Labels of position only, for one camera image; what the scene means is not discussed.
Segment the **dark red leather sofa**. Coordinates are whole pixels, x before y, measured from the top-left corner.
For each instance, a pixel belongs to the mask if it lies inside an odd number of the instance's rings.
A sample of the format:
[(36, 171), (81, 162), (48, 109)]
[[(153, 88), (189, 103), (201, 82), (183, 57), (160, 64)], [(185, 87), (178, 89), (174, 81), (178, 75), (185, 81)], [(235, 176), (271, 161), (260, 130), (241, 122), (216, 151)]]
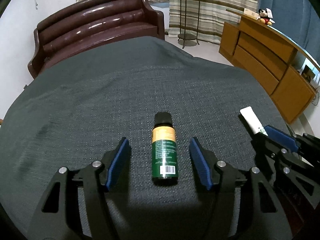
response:
[(165, 39), (164, 14), (148, 0), (83, 0), (37, 24), (28, 70), (36, 78), (84, 51), (143, 36)]

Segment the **green bottle black cap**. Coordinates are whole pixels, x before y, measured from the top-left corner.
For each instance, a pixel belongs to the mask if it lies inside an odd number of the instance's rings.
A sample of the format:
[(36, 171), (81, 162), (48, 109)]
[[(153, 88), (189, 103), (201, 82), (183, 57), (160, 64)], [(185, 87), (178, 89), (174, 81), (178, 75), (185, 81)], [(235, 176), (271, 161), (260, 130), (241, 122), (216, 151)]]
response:
[(155, 114), (151, 131), (152, 181), (156, 185), (174, 185), (178, 181), (176, 131), (168, 112)]

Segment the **wooden sideboard cabinet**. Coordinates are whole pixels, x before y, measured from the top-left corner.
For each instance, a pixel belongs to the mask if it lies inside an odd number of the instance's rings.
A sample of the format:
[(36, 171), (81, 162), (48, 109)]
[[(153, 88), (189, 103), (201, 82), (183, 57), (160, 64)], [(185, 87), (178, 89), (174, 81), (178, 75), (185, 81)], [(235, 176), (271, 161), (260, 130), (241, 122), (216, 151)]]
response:
[(239, 23), (225, 22), (219, 52), (234, 66), (242, 68), (260, 83), (289, 124), (310, 105), (316, 89), (299, 73), (313, 57), (291, 38), (272, 26), (243, 13)]

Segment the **dark grey tablecloth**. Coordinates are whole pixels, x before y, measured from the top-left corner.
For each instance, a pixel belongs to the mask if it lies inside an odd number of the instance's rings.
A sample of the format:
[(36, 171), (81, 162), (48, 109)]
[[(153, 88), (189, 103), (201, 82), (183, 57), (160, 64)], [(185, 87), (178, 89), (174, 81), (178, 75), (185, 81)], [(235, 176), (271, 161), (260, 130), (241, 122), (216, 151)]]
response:
[[(100, 159), (126, 137), (132, 149), (106, 195), (122, 239), (203, 238), (210, 223), (199, 200), (189, 140), (235, 168), (249, 170), (255, 151), (240, 110), (263, 125), (284, 119), (247, 71), (193, 57), (153, 37), (98, 47), (42, 72), (14, 101), (1, 126), (1, 204), (26, 234), (54, 173)], [(158, 112), (172, 115), (178, 183), (151, 179), (151, 131)]]

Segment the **mickey mouse plush toy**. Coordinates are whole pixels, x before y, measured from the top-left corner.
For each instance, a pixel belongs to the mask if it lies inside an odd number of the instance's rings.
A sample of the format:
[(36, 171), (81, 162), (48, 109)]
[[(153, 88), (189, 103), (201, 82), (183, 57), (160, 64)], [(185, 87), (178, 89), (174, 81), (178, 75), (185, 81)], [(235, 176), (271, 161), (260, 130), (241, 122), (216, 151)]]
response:
[(265, 24), (265, 25), (269, 25), (272, 26), (272, 24), (274, 24), (274, 20), (273, 20), (273, 15), (272, 15), (272, 11), (271, 9), (259, 9), (258, 10), (258, 18), (257, 20), (259, 20), (261, 23)]

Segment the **white box on cabinet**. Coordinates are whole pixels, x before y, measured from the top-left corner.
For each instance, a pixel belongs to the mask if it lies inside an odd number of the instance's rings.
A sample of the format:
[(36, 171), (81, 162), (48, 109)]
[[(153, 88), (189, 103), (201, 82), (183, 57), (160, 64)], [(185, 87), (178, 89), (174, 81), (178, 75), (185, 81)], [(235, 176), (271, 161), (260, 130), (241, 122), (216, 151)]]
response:
[(260, 17), (260, 15), (257, 12), (249, 10), (247, 8), (244, 9), (244, 15), (246, 15), (254, 20), (257, 20)]

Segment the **white green tube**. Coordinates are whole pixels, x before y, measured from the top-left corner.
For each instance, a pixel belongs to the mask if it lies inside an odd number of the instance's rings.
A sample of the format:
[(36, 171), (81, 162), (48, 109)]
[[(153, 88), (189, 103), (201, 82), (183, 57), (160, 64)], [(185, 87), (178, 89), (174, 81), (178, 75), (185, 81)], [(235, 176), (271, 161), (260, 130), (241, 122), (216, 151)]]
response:
[(266, 130), (264, 129), (262, 123), (254, 113), (251, 106), (245, 107), (240, 110), (240, 114), (243, 116), (243, 118), (248, 123), (250, 129), (252, 130), (253, 134), (262, 133), (266, 136), (268, 136)]

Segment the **blue curtain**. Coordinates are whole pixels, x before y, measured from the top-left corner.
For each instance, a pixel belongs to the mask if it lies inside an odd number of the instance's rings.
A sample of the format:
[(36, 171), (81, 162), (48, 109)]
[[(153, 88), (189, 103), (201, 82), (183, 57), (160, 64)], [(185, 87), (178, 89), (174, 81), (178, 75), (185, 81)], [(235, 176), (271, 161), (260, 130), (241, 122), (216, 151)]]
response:
[(309, 0), (259, 0), (258, 8), (271, 9), (274, 27), (319, 62), (319, 16)]

